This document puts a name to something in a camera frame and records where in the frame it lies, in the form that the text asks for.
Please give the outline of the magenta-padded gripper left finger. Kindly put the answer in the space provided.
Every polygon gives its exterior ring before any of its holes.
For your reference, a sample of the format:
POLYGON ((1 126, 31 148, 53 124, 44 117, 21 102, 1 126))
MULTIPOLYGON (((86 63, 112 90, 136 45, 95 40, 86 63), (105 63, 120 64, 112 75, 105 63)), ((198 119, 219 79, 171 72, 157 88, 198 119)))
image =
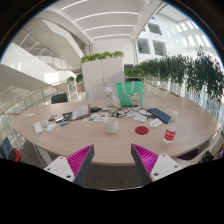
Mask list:
POLYGON ((82 186, 94 154, 94 145, 91 144, 67 157, 57 157, 45 168, 45 171, 82 186))

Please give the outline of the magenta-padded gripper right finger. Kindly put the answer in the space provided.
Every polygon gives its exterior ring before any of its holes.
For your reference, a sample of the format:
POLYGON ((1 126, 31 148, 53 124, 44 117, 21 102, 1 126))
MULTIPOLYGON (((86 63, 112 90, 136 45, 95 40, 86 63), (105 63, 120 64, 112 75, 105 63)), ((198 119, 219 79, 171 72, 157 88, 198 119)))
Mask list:
POLYGON ((158 155, 134 143, 131 144, 131 154, 143 185, 147 185, 182 169, 167 154, 158 155))

